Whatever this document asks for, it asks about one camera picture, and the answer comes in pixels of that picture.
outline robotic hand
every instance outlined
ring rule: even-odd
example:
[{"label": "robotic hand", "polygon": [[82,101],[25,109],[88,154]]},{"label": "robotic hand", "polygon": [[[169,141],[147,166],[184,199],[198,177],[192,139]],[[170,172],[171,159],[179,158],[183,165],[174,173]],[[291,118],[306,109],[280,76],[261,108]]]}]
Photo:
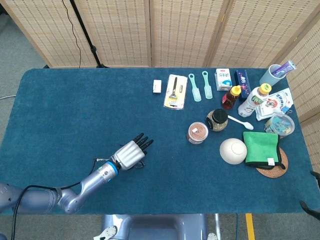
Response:
[{"label": "robotic hand", "polygon": [[[81,192],[71,188],[54,187],[43,190],[27,190],[19,203],[19,214],[44,214],[56,205],[67,214],[76,213],[86,200],[104,184],[118,175],[119,170],[129,170],[147,154],[145,149],[153,143],[143,133],[128,142],[112,155],[107,162],[80,182]],[[0,182],[0,214],[8,208],[15,209],[23,190]]]}]

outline black jar lid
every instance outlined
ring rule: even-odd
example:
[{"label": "black jar lid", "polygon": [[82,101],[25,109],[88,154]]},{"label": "black jar lid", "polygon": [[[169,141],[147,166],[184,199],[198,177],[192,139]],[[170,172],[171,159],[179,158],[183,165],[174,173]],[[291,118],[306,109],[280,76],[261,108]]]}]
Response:
[{"label": "black jar lid", "polygon": [[218,108],[214,110],[212,114],[212,120],[215,121],[217,124],[223,124],[225,121],[228,120],[228,114],[225,110]]}]

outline blue carpet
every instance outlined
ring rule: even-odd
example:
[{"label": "blue carpet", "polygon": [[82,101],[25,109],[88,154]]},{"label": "blue carpet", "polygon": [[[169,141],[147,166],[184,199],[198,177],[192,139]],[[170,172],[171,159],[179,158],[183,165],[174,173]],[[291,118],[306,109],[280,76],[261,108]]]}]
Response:
[{"label": "blue carpet", "polygon": [[[219,146],[242,138],[246,129],[229,121],[193,145],[186,139],[193,122],[204,122],[220,108],[214,68],[207,68],[213,99],[205,99],[201,68],[32,69],[23,76],[0,148],[0,180],[24,188],[30,184],[65,186],[83,179],[92,158],[107,158],[120,145],[144,132],[154,139],[146,167],[121,172],[94,194],[80,214],[187,214],[301,212],[299,200],[320,207],[320,194],[294,108],[296,129],[281,139],[289,160],[277,179],[256,169],[224,162]],[[235,69],[230,73],[233,79]],[[265,69],[248,69],[252,88]],[[163,107],[169,74],[195,74],[202,101],[194,102],[191,84],[183,110]],[[162,94],[152,93],[153,79]],[[277,83],[272,93],[288,87]],[[263,132],[266,120],[238,116],[237,102],[228,113]]]}]

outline white box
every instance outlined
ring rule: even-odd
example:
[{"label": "white box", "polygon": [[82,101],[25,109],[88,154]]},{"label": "white box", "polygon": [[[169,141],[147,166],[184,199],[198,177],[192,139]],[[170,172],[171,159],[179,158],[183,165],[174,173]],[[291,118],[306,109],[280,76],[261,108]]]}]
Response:
[{"label": "white box", "polygon": [[214,77],[217,91],[228,91],[232,88],[229,68],[217,68]]},{"label": "white box", "polygon": [[161,80],[153,80],[153,93],[154,94],[161,93]]}]

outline woven coaster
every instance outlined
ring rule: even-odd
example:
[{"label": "woven coaster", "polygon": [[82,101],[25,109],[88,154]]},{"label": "woven coaster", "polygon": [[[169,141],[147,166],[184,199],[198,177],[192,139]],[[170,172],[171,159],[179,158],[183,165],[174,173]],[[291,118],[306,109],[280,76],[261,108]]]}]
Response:
[{"label": "woven coaster", "polygon": [[275,166],[274,168],[267,170],[267,169],[261,169],[261,168],[256,168],[262,175],[268,177],[268,178],[272,178],[272,179],[276,179],[278,177],[281,177],[283,174],[286,173],[286,171],[288,170],[288,158],[286,153],[280,148],[280,154],[281,154],[281,160],[282,163],[285,166],[285,169],[282,169],[280,166]]}]

